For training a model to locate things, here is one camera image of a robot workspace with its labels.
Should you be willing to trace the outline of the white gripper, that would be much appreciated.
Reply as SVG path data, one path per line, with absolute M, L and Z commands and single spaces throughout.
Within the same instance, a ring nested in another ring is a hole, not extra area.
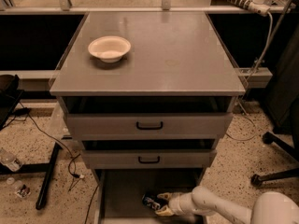
M 155 214 L 160 217 L 185 216 L 192 213 L 193 202 L 192 194 L 180 192 L 165 192 L 157 195 L 158 199 L 168 201 L 168 205 L 156 210 Z

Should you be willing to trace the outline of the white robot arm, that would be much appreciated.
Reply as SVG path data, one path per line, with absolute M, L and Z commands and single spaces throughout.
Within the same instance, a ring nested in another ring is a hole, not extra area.
M 188 193 L 166 192 L 158 197 L 167 201 L 155 211 L 162 217 L 218 213 L 232 224 L 299 224 L 299 206 L 288 196 L 275 191 L 263 193 L 252 209 L 224 200 L 203 186 Z

